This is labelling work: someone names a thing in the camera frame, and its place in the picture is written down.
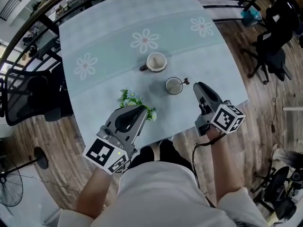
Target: white flower print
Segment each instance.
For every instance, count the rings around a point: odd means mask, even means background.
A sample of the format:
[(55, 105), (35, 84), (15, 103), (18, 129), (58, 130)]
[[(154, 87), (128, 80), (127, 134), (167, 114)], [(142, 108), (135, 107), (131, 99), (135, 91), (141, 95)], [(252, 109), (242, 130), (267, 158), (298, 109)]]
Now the white flower print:
[(133, 33), (133, 38), (135, 38), (136, 40), (131, 43), (131, 47), (135, 48), (140, 46), (140, 53), (142, 54), (147, 52), (148, 47), (150, 47), (151, 49), (158, 48), (158, 44), (153, 40), (157, 40), (159, 38), (159, 35), (150, 35), (150, 30), (147, 28), (143, 30), (142, 35), (138, 32)]
[(192, 31), (198, 31), (201, 37), (205, 36), (205, 33), (213, 35), (214, 32), (210, 29), (213, 25), (211, 23), (206, 23), (205, 19), (200, 17), (199, 20), (192, 18), (190, 20), (194, 25), (190, 27)]
[(76, 61), (78, 67), (74, 71), (75, 75), (80, 74), (80, 80), (83, 81), (87, 73), (90, 75), (95, 73), (96, 70), (92, 65), (96, 64), (97, 61), (98, 59), (96, 57), (90, 57), (90, 53), (86, 53), (84, 59), (78, 58)]

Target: flower bouquet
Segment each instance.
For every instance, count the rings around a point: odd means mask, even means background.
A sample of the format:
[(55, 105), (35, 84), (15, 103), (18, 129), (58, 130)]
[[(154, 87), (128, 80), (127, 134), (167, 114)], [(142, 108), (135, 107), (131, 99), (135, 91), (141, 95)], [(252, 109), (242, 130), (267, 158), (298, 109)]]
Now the flower bouquet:
[[(130, 92), (128, 89), (122, 89), (122, 95), (119, 98), (120, 108), (132, 105), (144, 105), (141, 96), (136, 96), (135, 93)], [(149, 106), (144, 105), (147, 108), (147, 119), (148, 121), (156, 121), (157, 113), (155, 108), (150, 108)]]

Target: shirt sleeve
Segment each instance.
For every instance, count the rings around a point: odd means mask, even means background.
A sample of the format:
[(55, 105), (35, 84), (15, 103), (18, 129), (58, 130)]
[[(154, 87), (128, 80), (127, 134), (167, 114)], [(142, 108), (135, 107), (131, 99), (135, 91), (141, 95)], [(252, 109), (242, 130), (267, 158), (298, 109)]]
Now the shirt sleeve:
[(218, 202), (217, 208), (224, 210), (236, 224), (267, 227), (266, 220), (250, 198), (247, 188), (226, 194)]
[(62, 210), (58, 227), (90, 227), (93, 218), (71, 210)]

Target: black pants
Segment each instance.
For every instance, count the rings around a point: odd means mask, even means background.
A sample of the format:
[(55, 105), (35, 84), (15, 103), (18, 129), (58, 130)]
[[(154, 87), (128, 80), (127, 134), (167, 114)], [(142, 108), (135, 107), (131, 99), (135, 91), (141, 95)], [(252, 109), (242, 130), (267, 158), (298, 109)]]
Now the black pants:
[[(128, 169), (134, 168), (145, 162), (154, 161), (155, 156), (150, 146), (143, 147), (140, 154), (137, 155), (129, 165)], [(170, 140), (164, 140), (160, 144), (160, 161), (170, 162), (187, 167), (193, 172), (193, 168), (188, 160), (183, 158), (179, 152), (175, 149), (173, 143)]]

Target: fan base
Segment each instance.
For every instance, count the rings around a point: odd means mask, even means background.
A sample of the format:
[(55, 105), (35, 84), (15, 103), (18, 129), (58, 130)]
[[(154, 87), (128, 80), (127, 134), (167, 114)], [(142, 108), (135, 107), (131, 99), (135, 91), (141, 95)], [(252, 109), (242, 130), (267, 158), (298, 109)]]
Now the fan base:
[(38, 161), (37, 161), (38, 166), (40, 166), (42, 169), (48, 168), (47, 157), (46, 157), (44, 151), (40, 147), (34, 148), (34, 156), (36, 159), (38, 159)]

